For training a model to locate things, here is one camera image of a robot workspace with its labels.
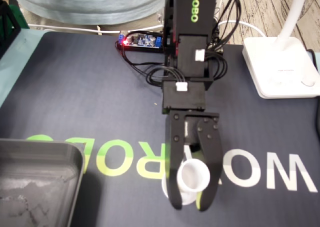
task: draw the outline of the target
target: person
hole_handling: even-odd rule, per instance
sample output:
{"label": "person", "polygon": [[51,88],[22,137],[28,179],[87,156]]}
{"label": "person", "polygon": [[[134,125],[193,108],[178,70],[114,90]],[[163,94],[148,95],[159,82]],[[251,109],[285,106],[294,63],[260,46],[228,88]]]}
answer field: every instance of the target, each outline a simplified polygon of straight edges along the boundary
{"label": "person", "polygon": [[29,24],[102,31],[159,25],[165,0],[17,0]]}

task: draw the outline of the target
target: desk lamp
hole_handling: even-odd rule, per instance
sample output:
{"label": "desk lamp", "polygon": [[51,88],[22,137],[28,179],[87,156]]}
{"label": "desk lamp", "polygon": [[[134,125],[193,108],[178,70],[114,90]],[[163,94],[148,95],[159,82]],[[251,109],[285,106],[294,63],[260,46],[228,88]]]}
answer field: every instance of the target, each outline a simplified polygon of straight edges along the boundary
{"label": "desk lamp", "polygon": [[293,0],[278,37],[249,37],[242,54],[260,97],[264,99],[320,96],[319,73],[304,45],[291,37],[305,0]]}

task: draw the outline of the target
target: wooden floor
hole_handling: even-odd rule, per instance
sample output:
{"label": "wooden floor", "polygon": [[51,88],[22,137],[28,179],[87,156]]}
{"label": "wooden floor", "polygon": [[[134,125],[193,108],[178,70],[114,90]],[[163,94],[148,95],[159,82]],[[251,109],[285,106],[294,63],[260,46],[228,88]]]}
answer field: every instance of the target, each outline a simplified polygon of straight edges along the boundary
{"label": "wooden floor", "polygon": [[[228,0],[222,1],[221,10],[227,2]],[[285,23],[292,0],[240,0],[240,2],[242,21],[258,27],[268,37],[276,37]],[[223,16],[223,20],[227,19],[229,11]],[[236,19],[234,9],[231,11],[230,19]],[[226,32],[231,30],[232,25],[228,24]],[[229,43],[242,44],[245,38],[252,36],[260,35],[254,29],[240,25]],[[320,0],[305,1],[300,19],[291,36],[300,39],[307,49],[320,52]]]}

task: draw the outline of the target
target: cable bundle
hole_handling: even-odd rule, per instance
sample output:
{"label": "cable bundle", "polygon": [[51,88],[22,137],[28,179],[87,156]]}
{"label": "cable bundle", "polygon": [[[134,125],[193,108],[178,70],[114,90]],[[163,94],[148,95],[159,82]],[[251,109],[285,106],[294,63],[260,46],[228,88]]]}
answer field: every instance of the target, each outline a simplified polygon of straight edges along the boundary
{"label": "cable bundle", "polygon": [[[128,33],[124,37],[124,39],[126,39],[129,35],[133,35],[133,34],[143,34],[143,35],[151,35],[151,36],[155,35],[154,32],[138,30],[138,31],[132,31],[132,32]],[[117,45],[118,45],[118,41],[115,42],[116,49],[118,49]],[[137,73],[139,73],[145,77],[145,81],[149,85],[161,87],[162,86],[162,79],[169,77],[169,74],[171,77],[174,77],[174,79],[177,82],[185,82],[186,81],[184,74],[179,69],[164,66],[164,63],[161,63],[161,62],[132,63],[126,55],[125,46],[123,43],[121,44],[121,50],[119,51],[119,53],[123,57],[123,59],[131,66],[131,68],[133,68],[134,71],[136,71]],[[146,69],[142,70],[142,69],[138,68],[137,66],[148,66],[148,67]],[[160,71],[163,71],[165,75],[155,76],[155,74]]]}
{"label": "cable bundle", "polygon": [[[239,25],[239,21],[240,21],[240,17],[241,17],[241,4],[240,4],[240,0],[229,0],[219,18],[219,20],[217,21],[217,24],[215,25],[215,27],[212,30],[212,33],[214,33],[216,30],[218,30],[218,26],[221,23],[221,19],[224,16],[224,14],[227,12],[229,6],[231,5],[230,8],[230,12],[228,14],[228,18],[227,18],[227,23],[225,25],[225,28],[223,30],[222,36],[221,38],[217,41],[214,42],[213,45],[211,45],[205,52],[205,59],[215,59],[217,62],[217,68],[216,71],[213,75],[213,80],[217,81],[219,79],[221,79],[222,77],[224,77],[228,71],[228,63],[227,61],[224,59],[224,57],[217,53],[218,50],[221,49],[221,47],[223,47],[225,44],[228,43],[228,41],[230,40],[230,38],[232,37],[232,35],[234,34],[234,32],[236,31],[238,25]],[[224,38],[224,35],[226,33],[227,30],[227,25],[228,25],[228,21],[230,19],[230,15],[231,15],[231,11],[233,9],[233,7],[236,6],[236,21],[235,21],[235,25],[232,28],[231,32]]]}
{"label": "cable bundle", "polygon": [[219,50],[221,47],[223,47],[225,44],[228,43],[228,41],[230,40],[230,38],[232,37],[232,35],[234,34],[234,32],[236,31],[238,25],[239,25],[239,22],[240,22],[240,17],[241,17],[241,4],[240,4],[240,0],[229,0],[218,20],[218,24],[213,28],[213,31],[214,32],[217,28],[218,28],[218,25],[219,23],[221,22],[222,20],[222,17],[225,15],[225,13],[227,12],[229,6],[231,5],[231,8],[230,8],[230,12],[228,14],[228,18],[227,18],[227,21],[230,20],[230,15],[231,15],[231,12],[232,12],[232,9],[233,7],[235,6],[236,7],[236,21],[235,21],[235,25],[234,27],[232,28],[231,32],[224,38],[224,35],[226,33],[226,30],[227,30],[227,26],[228,26],[228,23],[226,23],[225,25],[225,28],[223,30],[223,33],[222,33],[222,36],[221,36],[221,39],[219,42],[215,43],[215,45],[212,47],[212,51],[217,51]]}

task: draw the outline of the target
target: green logo text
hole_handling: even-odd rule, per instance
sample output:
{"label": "green logo text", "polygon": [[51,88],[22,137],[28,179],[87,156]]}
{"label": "green logo text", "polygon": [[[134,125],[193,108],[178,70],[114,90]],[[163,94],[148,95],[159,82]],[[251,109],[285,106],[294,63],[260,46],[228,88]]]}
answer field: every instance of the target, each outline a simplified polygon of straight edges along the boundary
{"label": "green logo text", "polygon": [[191,9],[191,21],[193,23],[196,23],[199,19],[198,13],[199,13],[199,0],[192,0],[192,9]]}

